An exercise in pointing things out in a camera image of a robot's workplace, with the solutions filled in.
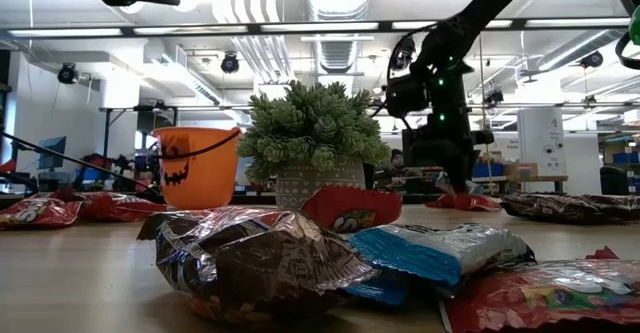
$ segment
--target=black robotic arm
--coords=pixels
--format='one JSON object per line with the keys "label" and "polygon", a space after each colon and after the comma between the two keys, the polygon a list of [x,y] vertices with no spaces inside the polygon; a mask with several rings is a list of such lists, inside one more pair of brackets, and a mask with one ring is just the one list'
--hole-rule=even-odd
{"label": "black robotic arm", "polygon": [[[494,141],[489,131],[470,130],[462,76],[473,70],[463,59],[480,32],[511,1],[473,0],[453,17],[425,27],[428,34],[410,74],[388,82],[386,106],[391,116],[404,119],[409,112],[432,108],[426,125],[403,131],[405,164],[443,167],[457,191],[463,191],[471,178],[477,159],[473,146]],[[621,1],[630,15],[640,5],[640,0]]]}

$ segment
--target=fluorescent light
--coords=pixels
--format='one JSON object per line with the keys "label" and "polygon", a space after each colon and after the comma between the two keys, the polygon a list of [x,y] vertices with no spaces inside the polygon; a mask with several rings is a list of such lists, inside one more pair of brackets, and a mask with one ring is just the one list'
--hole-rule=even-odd
{"label": "fluorescent light", "polygon": [[120,7],[120,10],[127,14],[136,14],[144,7],[144,2],[135,2],[127,7]]}
{"label": "fluorescent light", "polygon": [[572,19],[531,19],[525,27],[529,28],[572,28],[587,26],[620,26],[629,25],[630,18],[572,18]]}
{"label": "fluorescent light", "polygon": [[[395,30],[418,29],[418,28],[435,24],[435,23],[438,23],[438,22],[437,21],[393,22],[391,24],[391,29],[395,29]],[[511,24],[513,24],[512,20],[497,19],[489,22],[489,24],[487,24],[487,28],[509,28],[511,27]]]}
{"label": "fluorescent light", "polygon": [[25,29],[9,30],[9,34],[17,38],[36,37],[98,37],[120,36],[122,32],[118,28],[91,28],[91,29]]}
{"label": "fluorescent light", "polygon": [[414,21],[414,22],[393,22],[391,29],[418,29],[426,27],[432,24],[438,23],[436,21]]}
{"label": "fluorescent light", "polygon": [[348,30],[376,30],[376,22],[318,22],[300,24],[266,24],[260,27],[263,32],[323,32],[323,31],[348,31]]}
{"label": "fluorescent light", "polygon": [[312,36],[312,37],[300,37],[301,42],[362,42],[372,41],[373,36],[359,36],[359,35],[324,35],[324,36]]}
{"label": "fluorescent light", "polygon": [[216,33],[246,33],[247,26],[219,25],[212,27],[149,27],[133,28],[136,34],[141,35],[172,35],[172,34],[216,34]]}
{"label": "fluorescent light", "polygon": [[497,19],[489,22],[487,24],[487,28],[509,28],[513,24],[512,20],[509,19]]}

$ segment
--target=monitor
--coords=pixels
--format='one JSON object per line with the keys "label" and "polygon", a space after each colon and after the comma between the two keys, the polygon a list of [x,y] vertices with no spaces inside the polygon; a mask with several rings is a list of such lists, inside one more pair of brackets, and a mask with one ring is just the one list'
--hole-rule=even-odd
{"label": "monitor", "polygon": [[[60,154],[64,154],[65,146],[67,145],[67,137],[58,137],[41,140],[38,145],[43,148],[51,149]],[[64,160],[60,157],[56,157],[51,154],[40,153],[40,159],[38,160],[38,169],[53,169],[61,168]]]}

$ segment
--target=jack-o'-lantern face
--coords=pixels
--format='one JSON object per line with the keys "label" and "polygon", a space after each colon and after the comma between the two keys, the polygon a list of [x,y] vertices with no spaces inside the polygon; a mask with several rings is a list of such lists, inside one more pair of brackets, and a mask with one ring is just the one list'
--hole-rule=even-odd
{"label": "jack-o'-lantern face", "polygon": [[171,159],[171,157],[191,153],[189,136],[176,134],[163,137],[160,146],[162,156],[168,158],[163,164],[162,177],[165,185],[180,185],[189,177],[189,159],[191,157],[177,159]]}

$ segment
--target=security camera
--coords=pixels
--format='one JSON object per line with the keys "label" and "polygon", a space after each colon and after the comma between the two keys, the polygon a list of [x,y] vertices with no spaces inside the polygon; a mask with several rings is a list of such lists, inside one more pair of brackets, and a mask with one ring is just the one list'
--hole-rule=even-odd
{"label": "security camera", "polygon": [[589,54],[588,56],[582,58],[580,62],[578,62],[578,64],[585,69],[588,67],[598,68],[602,65],[603,61],[604,61],[604,57],[602,56],[602,53],[595,51]]}
{"label": "security camera", "polygon": [[78,83],[78,72],[75,63],[62,63],[62,68],[58,72],[58,82],[62,84]]}
{"label": "security camera", "polygon": [[224,59],[222,60],[220,69],[228,74],[233,74],[240,69],[240,63],[238,63],[238,58],[236,58],[236,52],[227,52],[224,54]]}

